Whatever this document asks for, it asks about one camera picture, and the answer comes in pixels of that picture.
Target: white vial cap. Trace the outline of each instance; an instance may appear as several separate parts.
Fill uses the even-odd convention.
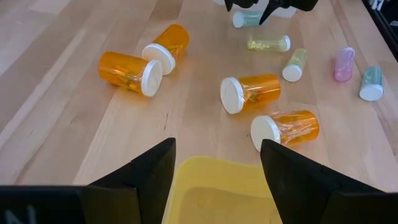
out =
[[[146,60],[158,60],[162,64],[163,75],[168,75],[175,67],[173,55],[160,44],[149,44],[142,50],[142,58]]]
[[[162,81],[162,65],[157,60],[151,60],[144,69],[141,78],[141,91],[145,96],[152,97],[159,89]]]
[[[303,70],[298,65],[288,65],[282,71],[282,76],[289,82],[298,81],[303,74]]]
[[[366,101],[376,101],[383,96],[384,89],[378,84],[368,84],[362,87],[359,96]]]
[[[283,52],[286,52],[288,50],[290,50],[290,38],[288,35],[284,35],[283,38],[285,39],[286,42],[286,48],[285,49],[281,49]]]
[[[244,24],[244,15],[242,12],[236,11],[232,17],[232,23],[235,28],[241,28]]]
[[[239,113],[243,109],[243,88],[236,78],[225,78],[221,82],[220,96],[223,106],[229,114]]]
[[[251,140],[260,152],[263,139],[271,139],[280,144],[280,132],[275,121],[269,116],[254,118],[250,127]]]

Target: orange pill bottle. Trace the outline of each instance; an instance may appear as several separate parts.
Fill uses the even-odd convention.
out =
[[[260,151],[263,139],[271,139],[283,145],[314,140],[319,135],[319,122],[313,113],[305,110],[278,112],[254,118],[250,133],[254,146]]]
[[[102,55],[98,73],[103,80],[149,97],[155,95],[162,81],[162,65],[159,61],[147,61],[116,52]]]
[[[221,101],[229,114],[242,111],[244,106],[271,102],[279,99],[280,83],[276,75],[228,77],[221,82]]]
[[[178,24],[172,24],[142,50],[142,58],[160,61],[163,74],[168,75],[175,68],[176,59],[183,54],[188,43],[187,30]]]

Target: pill bottle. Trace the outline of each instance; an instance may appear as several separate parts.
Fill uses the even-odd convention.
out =
[[[319,123],[309,111],[277,112],[254,118],[250,133],[254,146],[260,151],[263,139],[283,145],[314,140],[319,135]]]
[[[307,61],[307,51],[305,49],[296,49],[292,58],[282,71],[283,77],[289,82],[298,81],[302,74]]]
[[[162,81],[162,65],[157,60],[105,52],[98,65],[99,76],[112,84],[154,96]]]
[[[338,82],[347,82],[353,76],[355,50],[347,47],[339,51],[336,58],[334,78]]]
[[[366,101],[376,101],[383,96],[382,71],[379,67],[369,67],[362,76],[359,96]]]
[[[168,75],[175,68],[176,59],[183,54],[188,43],[189,34],[184,27],[172,24],[142,50],[142,58],[160,61],[163,75]]]
[[[259,26],[263,12],[264,11],[236,11],[232,17],[232,23],[235,28]],[[269,19],[265,20],[262,26],[265,26],[268,23],[268,20]]]
[[[277,52],[286,52],[290,49],[290,39],[287,35],[277,39],[259,39],[249,37],[247,47],[249,50],[273,50]]]
[[[225,110],[229,114],[236,114],[244,106],[278,100],[280,83],[273,74],[228,77],[221,82],[220,95]]]

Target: yellow vial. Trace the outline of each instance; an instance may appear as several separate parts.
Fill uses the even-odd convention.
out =
[[[162,65],[159,61],[105,52],[99,60],[99,76],[144,96],[154,96],[162,81]]]
[[[258,39],[250,37],[247,45],[249,50],[274,50],[286,52],[290,49],[289,36],[285,35],[278,39]]]
[[[225,78],[221,83],[221,101],[229,114],[242,111],[244,106],[271,102],[279,99],[280,83],[276,75]]]
[[[298,81],[307,61],[307,51],[305,49],[296,49],[288,64],[282,71],[283,77],[289,82]]]
[[[278,112],[254,118],[250,133],[254,146],[260,151],[263,139],[271,139],[283,145],[314,140],[319,135],[319,123],[309,111]]]
[[[142,58],[160,61],[163,75],[168,75],[175,68],[175,60],[183,54],[188,43],[189,33],[184,27],[172,24],[142,50]]]

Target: pill inside bottle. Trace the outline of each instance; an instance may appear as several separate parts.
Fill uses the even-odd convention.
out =
[[[225,110],[229,114],[236,114],[244,107],[278,100],[280,83],[273,74],[228,77],[221,83],[220,95]]]
[[[249,50],[273,50],[277,52],[286,52],[290,49],[290,38],[287,35],[276,39],[249,37],[247,47]]]

